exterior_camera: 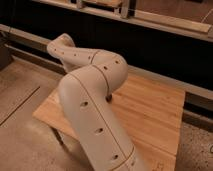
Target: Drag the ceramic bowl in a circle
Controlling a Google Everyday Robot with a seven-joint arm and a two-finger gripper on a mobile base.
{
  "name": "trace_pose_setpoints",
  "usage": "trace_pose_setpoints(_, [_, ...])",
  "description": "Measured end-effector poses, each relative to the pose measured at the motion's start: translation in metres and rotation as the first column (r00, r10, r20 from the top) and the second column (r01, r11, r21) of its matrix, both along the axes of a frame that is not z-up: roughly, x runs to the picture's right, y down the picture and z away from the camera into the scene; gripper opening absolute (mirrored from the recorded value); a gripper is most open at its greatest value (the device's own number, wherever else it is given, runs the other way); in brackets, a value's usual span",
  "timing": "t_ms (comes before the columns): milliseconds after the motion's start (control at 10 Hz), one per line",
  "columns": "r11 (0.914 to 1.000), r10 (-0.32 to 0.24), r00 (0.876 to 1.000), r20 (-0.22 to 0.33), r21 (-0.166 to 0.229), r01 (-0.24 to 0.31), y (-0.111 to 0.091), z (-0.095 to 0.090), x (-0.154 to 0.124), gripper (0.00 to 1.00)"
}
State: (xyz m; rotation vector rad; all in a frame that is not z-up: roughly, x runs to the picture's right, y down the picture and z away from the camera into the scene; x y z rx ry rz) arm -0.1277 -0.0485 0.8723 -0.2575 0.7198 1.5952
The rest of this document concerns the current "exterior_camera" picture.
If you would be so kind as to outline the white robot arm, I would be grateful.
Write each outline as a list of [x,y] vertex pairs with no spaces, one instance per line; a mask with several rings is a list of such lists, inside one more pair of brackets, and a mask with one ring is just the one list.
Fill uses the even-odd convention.
[[149,171],[107,99],[125,82],[128,65],[114,52],[77,47],[62,34],[47,45],[66,71],[58,86],[64,114],[95,171]]

